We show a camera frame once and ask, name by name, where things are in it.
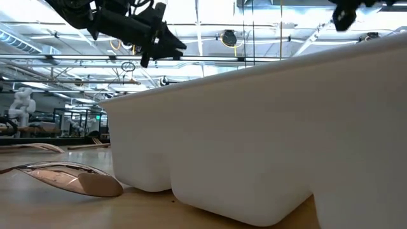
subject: metal spoon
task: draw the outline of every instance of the metal spoon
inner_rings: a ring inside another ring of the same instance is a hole
[[[46,184],[93,197],[118,197],[123,187],[109,174],[76,162],[36,162],[0,170],[22,171]]]

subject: table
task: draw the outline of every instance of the table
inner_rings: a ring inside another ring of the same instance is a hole
[[[49,153],[24,150],[0,155],[0,169],[46,160],[85,163],[113,174],[111,149]],[[48,186],[19,171],[0,176],[0,228],[256,228],[180,203],[172,192],[147,193],[125,186],[118,198],[94,198]],[[310,197],[273,229],[318,229]]]

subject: spoon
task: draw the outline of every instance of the spoon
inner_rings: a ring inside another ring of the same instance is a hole
[[[123,187],[109,174],[76,162],[36,162],[0,170],[24,172],[46,184],[93,197],[118,197]]]

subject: ceiling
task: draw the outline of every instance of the ceiling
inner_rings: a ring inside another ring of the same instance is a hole
[[[3,56],[0,59],[0,74],[15,80],[50,80],[52,83],[47,85],[54,90],[87,91],[85,96],[97,101],[105,99],[106,92],[112,92],[111,95],[114,96],[119,92],[138,92],[159,87],[158,81],[162,76],[175,81],[193,80],[254,64],[249,58],[245,61],[222,61],[220,57],[255,57],[255,64],[263,64],[354,45],[368,32],[378,32],[383,37],[407,29],[407,4],[404,3],[395,6],[396,10],[390,10],[381,4],[368,9],[362,8],[357,12],[356,23],[347,32],[336,32],[334,25],[330,23],[335,5],[329,1],[285,0],[282,15],[280,1],[272,0],[160,2],[167,4],[164,20],[169,29],[188,46],[184,56],[189,61],[152,61],[147,69],[143,69],[133,60],[134,71],[123,72],[121,65],[125,60],[82,60],[80,55],[133,57],[133,50],[132,47],[119,46],[118,40],[105,35],[94,41],[86,30],[79,31],[68,25],[43,0],[13,0],[1,3],[0,31],[1,26],[5,26],[3,28],[9,29],[35,47],[46,45],[57,50],[53,50],[53,54],[72,56],[58,60],[57,65],[44,60],[11,59]],[[226,29],[235,31],[238,39],[236,48],[227,47],[221,42],[220,37]],[[27,55],[27,52],[0,42],[0,54]],[[87,83],[80,86],[59,83],[75,79],[82,79]],[[118,84],[130,79],[141,84]],[[60,94],[69,98],[77,96],[76,93],[68,92]]]

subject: white bin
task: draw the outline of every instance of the white bin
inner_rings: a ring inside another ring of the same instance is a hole
[[[407,228],[407,34],[102,103],[114,172],[251,225]]]

